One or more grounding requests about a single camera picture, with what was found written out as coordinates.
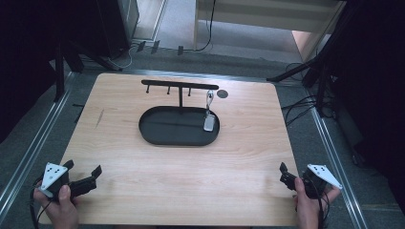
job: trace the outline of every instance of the black oval tray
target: black oval tray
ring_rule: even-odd
[[[204,146],[213,142],[220,131],[215,115],[212,132],[203,129],[206,109],[158,106],[147,110],[139,120],[143,138],[156,145]]]

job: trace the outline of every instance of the white triangular marker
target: white triangular marker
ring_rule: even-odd
[[[41,187],[39,187],[39,190],[48,198],[52,198],[53,194],[47,189],[67,171],[68,168],[66,167],[48,163],[45,168],[44,177],[42,179],[42,184]]]
[[[343,189],[343,186],[339,183],[339,181],[337,181],[326,166],[309,164],[308,168],[327,183],[335,186],[336,188]]]

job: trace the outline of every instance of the black controller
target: black controller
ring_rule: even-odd
[[[285,183],[289,190],[295,190],[294,180],[297,177],[288,172],[287,166],[284,162],[282,162],[280,165],[280,171],[282,173],[280,181]],[[309,198],[319,199],[320,197],[322,197],[322,194],[324,193],[325,187],[327,185],[327,182],[325,180],[318,177],[308,168],[303,173],[303,177],[301,179],[304,181],[305,192],[307,193],[307,196]]]
[[[63,165],[63,167],[71,170],[74,167],[74,162],[72,160],[69,160]],[[64,173],[47,189],[48,191],[53,193],[53,197],[50,198],[50,200],[59,200],[59,190],[65,184],[69,185],[69,187],[71,188],[71,199],[89,193],[96,188],[96,179],[101,175],[101,173],[101,166],[99,165],[92,171],[92,175],[90,177],[83,178],[78,181],[69,181],[69,173]]]

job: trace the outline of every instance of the wooden table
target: wooden table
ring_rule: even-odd
[[[211,110],[218,138],[203,147],[146,142],[139,118],[149,108],[178,106],[178,91],[141,79],[216,84]],[[183,106],[205,107],[206,90],[185,90]],[[97,165],[97,188],[79,198],[80,223],[138,225],[295,225],[292,195],[280,182],[284,161],[297,174],[275,87],[269,83],[103,73],[86,103],[61,164],[71,180]],[[49,222],[46,216],[41,222]]]

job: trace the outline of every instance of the human hand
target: human hand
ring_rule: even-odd
[[[300,229],[317,229],[319,220],[319,201],[318,199],[310,199],[305,192],[304,182],[297,177],[295,180],[295,190],[297,196],[294,198],[295,207],[297,210],[298,227]],[[340,190],[332,186],[331,190],[324,193],[321,199],[322,208],[325,212],[327,207],[326,200],[331,204],[340,195]]]
[[[37,188],[33,192],[33,198],[45,209],[54,229],[78,228],[78,213],[71,202],[71,189],[63,185],[59,190],[59,202],[51,202]]]

